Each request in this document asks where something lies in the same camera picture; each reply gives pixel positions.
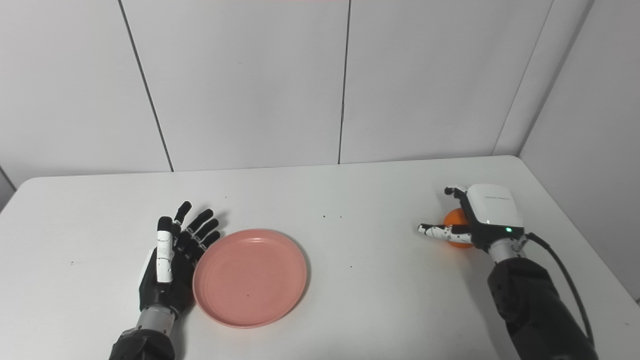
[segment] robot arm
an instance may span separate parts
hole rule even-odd
[[[169,335],[174,321],[191,305],[191,283],[198,261],[220,237],[218,220],[207,209],[187,228],[182,222],[191,204],[185,202],[175,219],[158,221],[157,247],[140,283],[140,317],[113,344],[109,360],[174,360]]]
[[[525,235],[524,221],[509,189],[475,184],[468,189],[448,187],[445,193],[460,201],[468,225],[421,224],[419,231],[455,242],[461,242],[456,232],[465,233],[465,240],[468,236],[468,242],[491,255],[495,267],[488,278],[489,289],[520,358],[597,360],[591,329],[573,282],[548,244],[535,234]],[[548,272],[526,258],[523,248],[528,240],[541,244],[558,261],[576,295],[589,336],[560,299]]]

